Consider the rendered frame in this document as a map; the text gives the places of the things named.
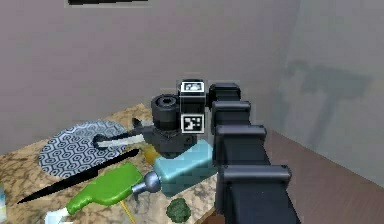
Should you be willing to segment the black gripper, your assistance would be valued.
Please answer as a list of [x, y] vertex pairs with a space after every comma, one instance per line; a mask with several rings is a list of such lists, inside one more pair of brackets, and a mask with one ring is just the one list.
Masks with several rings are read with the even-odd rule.
[[106, 149], [146, 141], [162, 157], [172, 159], [196, 144], [196, 135], [182, 133], [180, 104], [177, 95], [162, 94], [153, 98], [151, 110], [153, 122], [133, 118], [131, 130], [110, 137], [97, 134], [93, 138], [94, 147]]

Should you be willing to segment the shiny orange fruit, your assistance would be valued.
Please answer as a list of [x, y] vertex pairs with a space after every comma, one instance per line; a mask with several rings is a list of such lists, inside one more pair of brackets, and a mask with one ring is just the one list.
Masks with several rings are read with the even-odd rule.
[[155, 148], [152, 145], [146, 145], [142, 149], [142, 151], [144, 153], [146, 162], [151, 166], [154, 165], [155, 159], [160, 156], [160, 154], [155, 150]]

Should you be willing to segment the green bottle with white cap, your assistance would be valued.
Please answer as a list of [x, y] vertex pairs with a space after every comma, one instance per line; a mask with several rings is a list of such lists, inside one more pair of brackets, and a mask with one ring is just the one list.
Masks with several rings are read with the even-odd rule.
[[143, 180], [139, 169], [131, 162], [105, 172], [72, 197], [64, 208], [48, 211], [44, 224], [73, 224], [64, 219], [90, 203], [112, 206], [130, 196], [132, 187]]

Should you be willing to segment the blue white patterned plate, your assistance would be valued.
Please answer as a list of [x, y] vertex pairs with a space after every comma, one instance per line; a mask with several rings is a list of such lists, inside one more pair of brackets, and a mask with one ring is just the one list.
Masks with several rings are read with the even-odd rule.
[[50, 175], [67, 178], [120, 155], [124, 146], [99, 150], [93, 139], [101, 134], [112, 137], [126, 128], [114, 121], [94, 120], [76, 124], [53, 136], [40, 151], [39, 166]]

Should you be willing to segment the black knife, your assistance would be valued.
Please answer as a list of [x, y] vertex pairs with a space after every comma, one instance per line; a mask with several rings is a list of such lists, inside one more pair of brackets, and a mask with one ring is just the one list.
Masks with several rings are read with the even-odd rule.
[[125, 159], [130, 158], [130, 157], [135, 157], [138, 155], [138, 153], [139, 153], [138, 149], [132, 149], [132, 150], [125, 152], [125, 153], [123, 153], [123, 154], [121, 154], [121, 155], [119, 155], [113, 159], [102, 162], [102, 163], [100, 163], [96, 166], [93, 166], [87, 170], [84, 170], [78, 174], [75, 174], [75, 175], [70, 176], [66, 179], [55, 182], [52, 185], [44, 187], [44, 188], [30, 194], [29, 196], [26, 196], [25, 198], [21, 199], [19, 201], [19, 204], [25, 203], [28, 201], [32, 201], [32, 200], [36, 200], [40, 197], [45, 197], [45, 196], [50, 195], [50, 194], [54, 194], [56, 192], [59, 192], [59, 191], [62, 191], [64, 189], [75, 186], [79, 183], [82, 183], [82, 182], [85, 182], [85, 181], [90, 180], [92, 178], [95, 178], [98, 176], [100, 169], [104, 169], [104, 168], [111, 166], [113, 164], [117, 164], [117, 163], [119, 163]]

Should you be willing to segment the grey metal round knob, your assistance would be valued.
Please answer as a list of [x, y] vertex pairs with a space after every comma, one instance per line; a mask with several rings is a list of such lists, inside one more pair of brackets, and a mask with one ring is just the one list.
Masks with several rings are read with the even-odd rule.
[[141, 193], [149, 192], [149, 193], [156, 193], [161, 190], [161, 182], [160, 177], [154, 172], [148, 172], [143, 180], [135, 184], [132, 187], [132, 194], [134, 196], [135, 200], [138, 200], [138, 196]]

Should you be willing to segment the thin yellow stick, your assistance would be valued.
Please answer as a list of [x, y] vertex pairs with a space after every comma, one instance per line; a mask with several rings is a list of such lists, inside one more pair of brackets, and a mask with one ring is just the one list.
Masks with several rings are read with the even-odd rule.
[[125, 211], [126, 215], [128, 216], [129, 220], [131, 221], [131, 223], [132, 224], [136, 224], [136, 220], [133, 217], [133, 215], [130, 212], [130, 210], [128, 209], [128, 207], [127, 207], [126, 203], [124, 202], [124, 200], [120, 201], [120, 205], [122, 206], [123, 210]]

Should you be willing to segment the teal rectangular block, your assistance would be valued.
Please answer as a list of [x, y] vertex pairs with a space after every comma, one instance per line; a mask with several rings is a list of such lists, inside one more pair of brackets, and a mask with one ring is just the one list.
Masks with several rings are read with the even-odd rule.
[[217, 169], [213, 166], [212, 155], [213, 147], [200, 139], [173, 159], [158, 157], [153, 171], [160, 178], [162, 193], [173, 197], [214, 175]]

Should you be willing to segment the dark green broccoli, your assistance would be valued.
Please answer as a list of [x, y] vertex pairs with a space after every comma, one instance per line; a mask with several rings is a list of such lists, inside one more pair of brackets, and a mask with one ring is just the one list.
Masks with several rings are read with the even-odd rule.
[[166, 215], [174, 223], [184, 223], [190, 218], [191, 209], [184, 198], [176, 198], [168, 205]]

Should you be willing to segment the pale blue white box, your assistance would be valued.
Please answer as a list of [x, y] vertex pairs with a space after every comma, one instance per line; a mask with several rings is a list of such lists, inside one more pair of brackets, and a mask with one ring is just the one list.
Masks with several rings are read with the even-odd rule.
[[0, 223], [7, 220], [4, 184], [0, 181]]

